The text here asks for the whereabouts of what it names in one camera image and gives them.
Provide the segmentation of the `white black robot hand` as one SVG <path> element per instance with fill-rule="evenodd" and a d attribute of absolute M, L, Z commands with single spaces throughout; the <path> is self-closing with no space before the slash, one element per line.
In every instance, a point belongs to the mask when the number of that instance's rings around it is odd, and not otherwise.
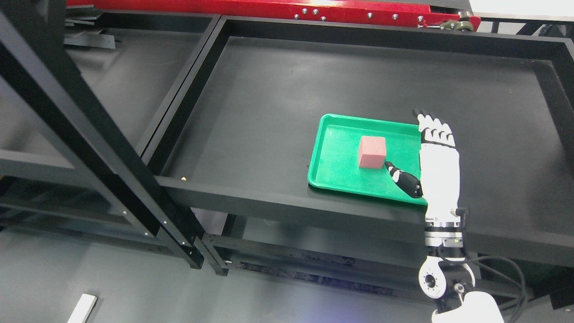
<path fill-rule="evenodd" d="M 451 223 L 458 226 L 457 214 L 461 192 L 460 154 L 455 137 L 447 122 L 432 114 L 415 112 L 421 135 L 419 150 L 420 177 L 415 177 L 385 161 L 386 170 L 393 182 L 412 198 L 427 202 L 425 222 Z"/>

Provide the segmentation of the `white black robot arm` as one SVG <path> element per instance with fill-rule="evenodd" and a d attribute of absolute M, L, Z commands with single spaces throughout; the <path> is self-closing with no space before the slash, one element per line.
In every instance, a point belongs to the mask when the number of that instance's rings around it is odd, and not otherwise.
<path fill-rule="evenodd" d="M 465 253 L 463 231 L 467 210 L 451 210 L 447 221 L 426 221 L 427 256 L 418 273 L 423 293 L 436 309 L 433 323 L 502 323 L 495 299 L 476 288 L 476 277 Z"/>

